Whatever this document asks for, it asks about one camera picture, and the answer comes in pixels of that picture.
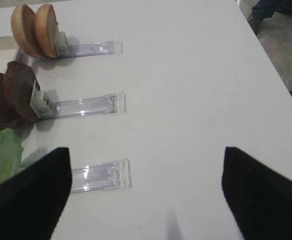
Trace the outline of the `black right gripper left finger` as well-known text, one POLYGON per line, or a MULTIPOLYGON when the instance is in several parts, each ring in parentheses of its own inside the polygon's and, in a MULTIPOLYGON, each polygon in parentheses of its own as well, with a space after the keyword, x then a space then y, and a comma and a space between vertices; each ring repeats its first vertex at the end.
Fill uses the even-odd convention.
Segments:
POLYGON ((58 147, 0 184, 0 240, 49 240, 72 187, 70 152, 58 147))

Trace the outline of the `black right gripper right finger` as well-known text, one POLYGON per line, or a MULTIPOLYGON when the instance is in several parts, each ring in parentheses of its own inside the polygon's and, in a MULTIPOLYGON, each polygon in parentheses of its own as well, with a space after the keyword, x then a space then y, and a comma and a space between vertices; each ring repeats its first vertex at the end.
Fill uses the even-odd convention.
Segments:
POLYGON ((226 147, 221 187, 245 240, 292 240, 292 180, 226 147))

